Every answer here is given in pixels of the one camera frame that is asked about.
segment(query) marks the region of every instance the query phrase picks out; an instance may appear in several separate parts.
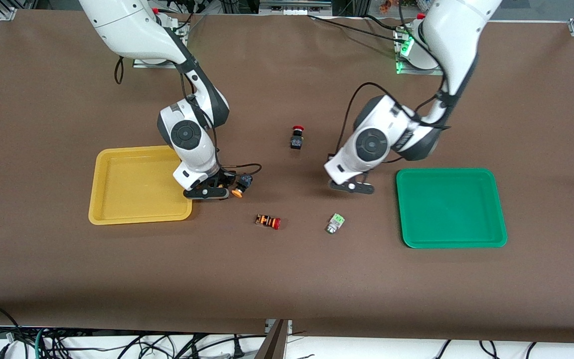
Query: power cord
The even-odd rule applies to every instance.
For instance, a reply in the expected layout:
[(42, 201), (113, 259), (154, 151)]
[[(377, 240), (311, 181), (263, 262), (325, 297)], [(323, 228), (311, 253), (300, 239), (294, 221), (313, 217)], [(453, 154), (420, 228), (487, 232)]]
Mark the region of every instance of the power cord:
[[(180, 77), (180, 88), (183, 91), (183, 98), (187, 98), (187, 93), (185, 91), (185, 81), (183, 79), (183, 77), (186, 77), (186, 76), (187, 75), (182, 75)], [(214, 137), (214, 159), (216, 160), (216, 165), (218, 166), (218, 168), (220, 168), (220, 170), (222, 170), (224, 173), (227, 173), (228, 175), (232, 175), (235, 177), (243, 177), (243, 176), (255, 175), (256, 173), (259, 173), (263, 169), (263, 166), (261, 164), (257, 164), (257, 163), (235, 165), (235, 166), (223, 166), (223, 165), (221, 165), (221, 161), (218, 159), (218, 152), (219, 152), (218, 137), (216, 136), (216, 126), (214, 126), (214, 121), (212, 121), (212, 119), (205, 112), (205, 110), (201, 109), (200, 107), (198, 107), (198, 109), (200, 109), (200, 111), (203, 113), (203, 116), (205, 116), (207, 121), (209, 121), (209, 125), (212, 128), (212, 136)], [(248, 168), (248, 167), (252, 167), (252, 166), (256, 166), (257, 170), (252, 171), (250, 173), (236, 173), (236, 172), (227, 170), (227, 168)]]
[(446, 350), (446, 347), (448, 347), (448, 345), (451, 344), (451, 339), (449, 339), (448, 341), (444, 342), (444, 345), (442, 345), (442, 349), (440, 349), (440, 352), (437, 353), (437, 355), (435, 356), (435, 359), (441, 359), (442, 355), (444, 355), (444, 352)]
[[(121, 75), (120, 77), (117, 77), (118, 72), (119, 72), (119, 66), (121, 67)], [(119, 56), (119, 60), (117, 61), (116, 66), (114, 66), (114, 81), (116, 82), (116, 84), (120, 85), (121, 82), (123, 82), (123, 56)]]
[(525, 359), (530, 359), (530, 357), (531, 357), (531, 350), (533, 350), (533, 347), (535, 347), (536, 344), (537, 344), (537, 342), (533, 342), (533, 343), (531, 343), (531, 345), (528, 346), (528, 349), (526, 349), (526, 357), (525, 357)]
[[(450, 129), (450, 126), (442, 126), (442, 125), (433, 125), (432, 123), (426, 123), (426, 122), (422, 122), (421, 120), (419, 120), (419, 117), (417, 116), (417, 114), (415, 114), (414, 116), (412, 116), (410, 113), (408, 113), (406, 111), (406, 109), (400, 105), (400, 102), (393, 96), (391, 95), (391, 93), (389, 93), (389, 91), (387, 91), (385, 88), (383, 88), (382, 86), (380, 86), (379, 84), (376, 84), (375, 82), (365, 82), (364, 84), (358, 86), (358, 88), (356, 89), (356, 91), (354, 91), (353, 95), (351, 96), (351, 100), (349, 100), (349, 105), (347, 106), (347, 111), (344, 112), (344, 120), (342, 121), (342, 129), (340, 131), (340, 136), (338, 137), (338, 143), (335, 145), (335, 153), (338, 153), (338, 150), (340, 150), (340, 144), (342, 143), (342, 137), (344, 137), (344, 130), (347, 127), (347, 120), (349, 118), (349, 111), (351, 111), (351, 105), (353, 104), (353, 100), (355, 100), (356, 95), (358, 95), (358, 92), (360, 92), (360, 90), (362, 88), (364, 88), (365, 86), (374, 86), (375, 88), (380, 89), (380, 91), (382, 91), (383, 93), (385, 93), (385, 95), (389, 96), (396, 104), (394, 105), (397, 109), (399, 109), (400, 111), (403, 111), (405, 113), (405, 115), (412, 120), (413, 122), (417, 123), (420, 126), (424, 126), (424, 127), (432, 127), (434, 129), (440, 129), (440, 130), (446, 130), (446, 129)], [(396, 161), (400, 161), (402, 159), (402, 157), (398, 158), (398, 159), (394, 159), (392, 161), (387, 161), (387, 162), (383, 162), (386, 164), (390, 164)]]
[(347, 25), (343, 25), (342, 23), (333, 22), (333, 21), (327, 20), (327, 19), (325, 19), (325, 18), (320, 18), (320, 17), (317, 17), (317, 16), (312, 16), (311, 14), (308, 14), (307, 16), (309, 16), (310, 18), (313, 18), (314, 20), (320, 20), (320, 21), (322, 21), (322, 22), (330, 23), (331, 25), (336, 25), (336, 26), (339, 26), (339, 27), (344, 27), (345, 29), (354, 30), (354, 31), (357, 31), (357, 32), (362, 32), (363, 34), (368, 34), (368, 35), (371, 35), (371, 36), (375, 36), (375, 37), (377, 37), (377, 38), (388, 39), (388, 40), (391, 40), (391, 41), (394, 41), (394, 42), (399, 42), (399, 43), (404, 43), (404, 42), (405, 42), (403, 39), (395, 39), (395, 38), (390, 38), (390, 37), (388, 37), (388, 36), (384, 36), (384, 35), (380, 35), (380, 34), (375, 34), (375, 33), (373, 33), (373, 32), (369, 32), (369, 31), (366, 31), (366, 30), (357, 29), (357, 28), (355, 28), (355, 27), (350, 27), (350, 26), (347, 26)]
[(478, 341), (478, 343), (480, 344), (480, 348), (482, 348), (482, 350), (484, 350), (484, 352), (487, 353), (488, 356), (492, 357), (493, 359), (499, 359), (499, 357), (497, 356), (497, 348), (495, 348), (495, 343), (493, 343), (493, 341), (488, 342), (490, 343), (493, 352), (489, 352), (487, 348), (484, 347), (484, 341)]

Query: cable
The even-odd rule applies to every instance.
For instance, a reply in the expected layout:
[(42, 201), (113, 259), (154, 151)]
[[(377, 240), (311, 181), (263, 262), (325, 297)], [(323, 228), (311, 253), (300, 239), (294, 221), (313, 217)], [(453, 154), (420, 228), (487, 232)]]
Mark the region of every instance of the cable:
[(425, 100), (424, 102), (422, 102), (421, 104), (419, 104), (414, 110), (413, 112), (418, 113), (418, 110), (421, 109), (422, 107), (424, 107), (424, 105), (428, 104), (429, 102), (435, 100), (437, 98), (437, 95), (433, 95), (431, 96), (429, 99)]
[(537, 344), (537, 342), (533, 342), (533, 343), (531, 343), (531, 345), (528, 346), (528, 349), (526, 350), (526, 357), (524, 359), (530, 359), (531, 350), (533, 350), (533, 347), (535, 347), (536, 344)]
[[(183, 91), (183, 98), (187, 98), (187, 93), (185, 91), (185, 82), (183, 80), (183, 76), (187, 76), (187, 75), (183, 74), (181, 76), (180, 88)], [(212, 135), (214, 136), (214, 159), (216, 160), (216, 165), (218, 166), (218, 168), (220, 168), (221, 171), (223, 171), (224, 173), (227, 173), (228, 175), (232, 175), (235, 177), (243, 177), (243, 176), (255, 175), (256, 173), (259, 173), (260, 170), (263, 169), (263, 166), (261, 164), (256, 164), (256, 163), (236, 165), (236, 166), (223, 166), (223, 165), (221, 165), (221, 162), (218, 159), (218, 152), (219, 152), (219, 150), (218, 150), (218, 138), (216, 137), (216, 126), (214, 126), (214, 121), (212, 121), (212, 119), (207, 115), (205, 110), (201, 109), (201, 107), (198, 107), (198, 109), (200, 109), (200, 111), (203, 113), (203, 116), (205, 116), (205, 118), (207, 118), (207, 121), (209, 121), (209, 125), (212, 128)], [(247, 168), (247, 167), (251, 167), (251, 166), (256, 166), (258, 168), (257, 168), (257, 170), (252, 171), (250, 173), (236, 173), (233, 171), (226, 170), (226, 168)]]
[(190, 13), (189, 16), (187, 17), (187, 20), (185, 20), (181, 25), (179, 25), (178, 27), (173, 27), (171, 28), (172, 31), (176, 31), (178, 29), (182, 29), (183, 26), (187, 25), (189, 23), (189, 21), (192, 19), (192, 16), (194, 16), (194, 13)]
[(203, 338), (205, 338), (207, 336), (207, 334), (194, 334), (194, 336), (192, 337), (192, 339), (190, 339), (187, 343), (185, 343), (185, 345), (180, 348), (180, 351), (178, 352), (178, 354), (176, 354), (174, 356), (173, 359), (180, 359), (180, 357), (185, 354), (188, 350), (190, 350), (192, 348), (192, 346), (195, 346), (196, 343), (198, 343), (199, 341), (201, 341)]
[(399, 43), (404, 43), (404, 42), (405, 42), (403, 39), (394, 39), (394, 38), (390, 38), (390, 37), (388, 37), (388, 36), (383, 36), (383, 35), (380, 35), (380, 34), (375, 34), (375, 33), (373, 33), (373, 32), (368, 32), (368, 31), (366, 31), (366, 30), (357, 29), (357, 28), (355, 28), (355, 27), (350, 27), (350, 26), (347, 26), (347, 25), (343, 25), (343, 24), (341, 24), (341, 23), (329, 21), (329, 20), (326, 20), (325, 18), (320, 18), (320, 17), (312, 16), (311, 14), (308, 14), (307, 16), (309, 16), (310, 18), (314, 18), (315, 20), (320, 20), (320, 21), (322, 21), (322, 22), (327, 22), (327, 23), (330, 23), (330, 24), (332, 24), (332, 25), (336, 25), (336, 26), (339, 26), (339, 27), (344, 27), (344, 28), (346, 28), (346, 29), (354, 30), (354, 31), (357, 31), (357, 32), (362, 32), (363, 34), (368, 34), (368, 35), (371, 35), (371, 36), (375, 36), (375, 37), (377, 37), (377, 38), (388, 39), (388, 40), (391, 40), (391, 41), (394, 41), (394, 42), (399, 42)]
[(442, 357), (442, 355), (444, 355), (444, 351), (446, 350), (446, 347), (448, 347), (449, 344), (451, 344), (451, 339), (444, 342), (444, 345), (442, 345), (442, 349), (440, 350), (439, 353), (437, 353), (437, 355), (435, 356), (435, 359), (440, 359)]
[(41, 333), (43, 332), (43, 329), (39, 330), (39, 332), (37, 333), (37, 337), (34, 339), (34, 358), (35, 359), (41, 359), (39, 357), (39, 341), (41, 340)]
[[(405, 31), (407, 32), (407, 34), (409, 34), (409, 36), (412, 36), (413, 32), (411, 31), (410, 28), (407, 27), (407, 25), (405, 23), (405, 17), (403, 16), (403, 5), (402, 5), (401, 1), (398, 2), (398, 14), (400, 15), (400, 21), (402, 23), (403, 28), (405, 28)], [(438, 61), (438, 59), (435, 58), (435, 56), (433, 56), (433, 54), (431, 54), (431, 51), (429, 51), (429, 49), (426, 46), (424, 46), (424, 44), (420, 43), (419, 41), (415, 41), (415, 44), (417, 44), (417, 46), (420, 46), (424, 51), (426, 51), (427, 54), (429, 54), (431, 56), (431, 58), (437, 63), (437, 65), (440, 66), (440, 69), (442, 69), (442, 82), (440, 84), (439, 89), (437, 89), (438, 91), (441, 91), (442, 86), (446, 82), (446, 75), (444, 74), (444, 66), (442, 66), (442, 64), (440, 64), (440, 61)]]
[[(121, 66), (121, 76), (117, 78), (117, 73), (119, 70), (119, 65)], [(116, 66), (114, 66), (114, 81), (116, 84), (120, 85), (123, 82), (123, 56), (119, 56), (119, 60), (117, 61)]]
[(141, 339), (145, 337), (145, 336), (137, 336), (136, 339), (134, 339), (133, 341), (131, 341), (128, 345), (125, 346), (125, 348), (123, 348), (123, 350), (121, 350), (121, 353), (119, 353), (119, 356), (117, 357), (117, 359), (121, 359), (121, 357), (123, 357), (125, 355), (125, 353), (130, 349), (131, 346), (135, 345), (136, 343), (138, 343), (139, 341), (141, 341)]
[(497, 349), (495, 348), (495, 343), (493, 343), (493, 341), (488, 342), (490, 343), (490, 346), (493, 348), (493, 352), (489, 352), (487, 348), (484, 347), (483, 341), (478, 341), (478, 343), (480, 344), (480, 348), (482, 348), (482, 350), (484, 350), (484, 352), (487, 353), (488, 356), (492, 357), (493, 359), (499, 359), (499, 357), (497, 356)]
[(351, 104), (353, 104), (353, 100), (355, 100), (356, 95), (358, 95), (358, 92), (360, 92), (360, 89), (364, 88), (365, 86), (374, 86), (375, 88), (380, 89), (380, 91), (382, 91), (383, 93), (385, 93), (385, 95), (389, 96), (396, 104), (394, 105), (397, 109), (403, 111), (405, 113), (405, 115), (411, 120), (414, 121), (415, 123), (417, 123), (420, 126), (424, 126), (424, 127), (433, 127), (434, 129), (439, 129), (439, 130), (446, 130), (446, 129), (450, 129), (450, 126), (442, 126), (442, 125), (433, 125), (432, 123), (426, 123), (426, 122), (422, 122), (420, 120), (417, 120), (416, 117), (410, 115), (410, 113), (408, 113), (406, 111), (406, 109), (400, 105), (400, 102), (393, 96), (391, 95), (391, 93), (389, 93), (389, 91), (387, 91), (385, 88), (383, 88), (382, 86), (380, 86), (379, 84), (376, 84), (375, 82), (365, 82), (364, 84), (358, 86), (358, 88), (356, 89), (356, 91), (353, 93), (353, 95), (351, 96), (351, 100), (349, 100), (349, 105), (347, 105), (347, 111), (344, 112), (344, 121), (342, 121), (342, 129), (340, 131), (340, 136), (338, 137), (338, 143), (335, 145), (335, 153), (338, 153), (338, 150), (340, 150), (340, 143), (342, 142), (342, 137), (344, 136), (344, 129), (346, 129), (347, 127), (347, 120), (349, 118), (349, 111), (351, 110)]
[(227, 342), (233, 341), (233, 340), (236, 339), (236, 338), (237, 338), (237, 339), (265, 338), (265, 336), (240, 336), (240, 337), (234, 337), (234, 338), (229, 338), (229, 339), (223, 339), (223, 340), (221, 340), (221, 341), (219, 341), (219, 342), (212, 343), (211, 345), (207, 345), (207, 346), (204, 346), (204, 347), (200, 348), (199, 350), (196, 351), (196, 353), (201, 352), (202, 350), (205, 350), (205, 349), (207, 349), (207, 348), (211, 348), (211, 347), (213, 347), (213, 346), (221, 345), (222, 343), (227, 343)]
[(380, 20), (378, 20), (378, 19), (375, 18), (374, 16), (371, 16), (370, 14), (366, 14), (365, 16), (362, 16), (362, 17), (370, 18), (371, 20), (375, 21), (378, 25), (384, 27), (384, 28), (387, 29), (387, 30), (393, 30), (393, 31), (396, 30), (396, 27), (386, 25), (385, 23), (381, 22)]
[(391, 160), (391, 161), (384, 161), (384, 162), (382, 162), (382, 163), (384, 163), (384, 164), (392, 164), (392, 163), (394, 163), (394, 162), (400, 161), (400, 160), (403, 159), (403, 158), (404, 158), (404, 157), (400, 156), (400, 157), (398, 157), (397, 159), (394, 159), (394, 160)]
[[(201, 110), (201, 112), (203, 112), (203, 116), (205, 116), (207, 118), (207, 120), (209, 121), (210, 127), (212, 127), (212, 134), (214, 135), (214, 147), (216, 148), (216, 150), (214, 151), (214, 159), (216, 159), (216, 165), (223, 172), (227, 173), (228, 175), (235, 176), (235, 177), (252, 176), (252, 175), (255, 175), (256, 173), (259, 173), (260, 170), (263, 169), (262, 164), (251, 163), (251, 164), (236, 165), (236, 166), (223, 166), (223, 165), (221, 165), (221, 162), (218, 159), (218, 140), (216, 139), (216, 128), (214, 127), (214, 123), (209, 118), (209, 116), (205, 113), (205, 111), (203, 109), (200, 109), (200, 110)], [(225, 168), (247, 168), (247, 167), (251, 167), (251, 166), (256, 166), (258, 168), (255, 171), (251, 171), (250, 173), (236, 173), (236, 172), (228, 171), (225, 169)]]
[(15, 329), (14, 331), (16, 331), (17, 334), (19, 334), (19, 337), (15, 338), (15, 339), (18, 341), (21, 341), (23, 343), (23, 352), (25, 353), (25, 359), (28, 359), (28, 350), (25, 346), (29, 343), (29, 341), (27, 340), (27, 338), (25, 337), (25, 335), (21, 331), (21, 327), (19, 326), (19, 323), (17, 323), (16, 320), (14, 320), (14, 318), (12, 318), (12, 316), (7, 311), (4, 311), (2, 308), (0, 308), (0, 313), (5, 315), (6, 318), (8, 318), (8, 320), (10, 321), (10, 323), (12, 323), (14, 325), (14, 329)]

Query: table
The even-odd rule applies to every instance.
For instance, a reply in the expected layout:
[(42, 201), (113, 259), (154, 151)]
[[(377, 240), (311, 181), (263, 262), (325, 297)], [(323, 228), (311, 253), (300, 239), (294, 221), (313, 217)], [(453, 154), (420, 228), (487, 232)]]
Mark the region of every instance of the table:
[[(96, 155), (162, 145), (155, 121), (181, 97), (178, 73), (126, 66), (116, 85), (117, 57), (81, 12), (0, 23), (0, 306), (22, 325), (255, 333), (290, 318), (311, 336), (574, 341), (564, 23), (490, 23), (453, 129), (425, 161), (378, 167), (371, 196), (326, 187), (349, 97), (371, 80), (413, 106), (438, 78), (396, 75), (386, 40), (305, 16), (208, 16), (189, 47), (231, 107), (221, 162), (263, 171), (245, 198), (195, 203), (184, 222), (95, 226)], [(376, 95), (359, 95), (351, 116)], [(300, 152), (293, 125), (305, 127)], [(495, 173), (505, 247), (402, 243), (394, 175), (431, 167)], [(284, 229), (253, 225), (257, 213)], [(334, 213), (346, 222), (330, 236)]]

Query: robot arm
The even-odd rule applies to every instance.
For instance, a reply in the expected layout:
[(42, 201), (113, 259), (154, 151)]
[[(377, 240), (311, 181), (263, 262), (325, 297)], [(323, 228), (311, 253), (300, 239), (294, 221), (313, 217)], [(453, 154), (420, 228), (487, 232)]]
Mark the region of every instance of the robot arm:
[(80, 0), (94, 29), (114, 53), (130, 59), (166, 59), (187, 77), (196, 93), (162, 109), (157, 126), (181, 159), (173, 173), (191, 190), (219, 171), (212, 140), (205, 130), (223, 125), (230, 109), (198, 61), (171, 29), (176, 19), (154, 14), (147, 0)]
[[(444, 72), (436, 100), (423, 117), (390, 96), (367, 102), (353, 124), (354, 133), (325, 164), (335, 184), (333, 188), (341, 189), (338, 187), (351, 178), (375, 168), (389, 150), (407, 161), (425, 159), (433, 152), (475, 69), (481, 31), (500, 3), (501, 0), (436, 0), (426, 18), (411, 23), (414, 40), (429, 50)], [(413, 51), (424, 49), (414, 46)]]

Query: small object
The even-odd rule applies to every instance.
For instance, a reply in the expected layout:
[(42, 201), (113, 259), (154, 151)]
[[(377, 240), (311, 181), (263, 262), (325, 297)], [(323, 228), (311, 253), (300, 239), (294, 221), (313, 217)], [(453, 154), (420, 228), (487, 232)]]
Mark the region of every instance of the small object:
[(293, 127), (293, 136), (291, 137), (291, 148), (294, 150), (300, 150), (302, 147), (302, 132), (305, 130), (303, 126)]
[(253, 178), (250, 175), (241, 176), (236, 182), (236, 188), (232, 190), (235, 197), (243, 198), (243, 193), (251, 186)]
[(271, 227), (273, 229), (278, 229), (281, 226), (280, 218), (271, 218), (265, 214), (257, 214), (256, 224), (264, 225), (265, 227)]
[(329, 224), (327, 225), (326, 231), (329, 234), (334, 234), (342, 224), (344, 223), (344, 218), (339, 215), (338, 213), (333, 214), (331, 220), (329, 220)]

